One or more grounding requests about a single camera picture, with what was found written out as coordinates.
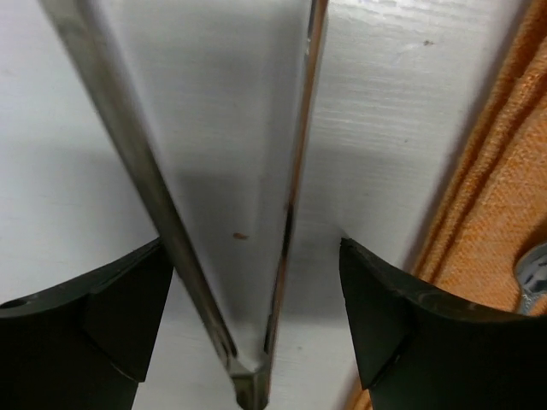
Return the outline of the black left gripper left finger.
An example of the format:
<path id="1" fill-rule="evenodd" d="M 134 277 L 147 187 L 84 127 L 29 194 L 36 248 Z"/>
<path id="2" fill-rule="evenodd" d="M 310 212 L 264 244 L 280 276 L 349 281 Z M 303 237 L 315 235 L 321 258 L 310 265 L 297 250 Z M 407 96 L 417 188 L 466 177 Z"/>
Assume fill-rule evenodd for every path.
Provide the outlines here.
<path id="1" fill-rule="evenodd" d="M 130 409 L 146 379 L 173 265 L 156 239 L 1 306 L 3 409 Z"/>

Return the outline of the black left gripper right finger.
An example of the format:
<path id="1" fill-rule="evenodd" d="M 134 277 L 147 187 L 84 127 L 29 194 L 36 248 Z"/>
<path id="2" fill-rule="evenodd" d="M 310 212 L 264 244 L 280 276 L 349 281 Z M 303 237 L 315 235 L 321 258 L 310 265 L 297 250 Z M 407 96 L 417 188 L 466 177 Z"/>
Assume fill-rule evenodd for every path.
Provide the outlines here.
<path id="1" fill-rule="evenodd" d="M 374 408 L 545 408 L 545 317 L 454 296 L 348 238 L 339 275 Z"/>

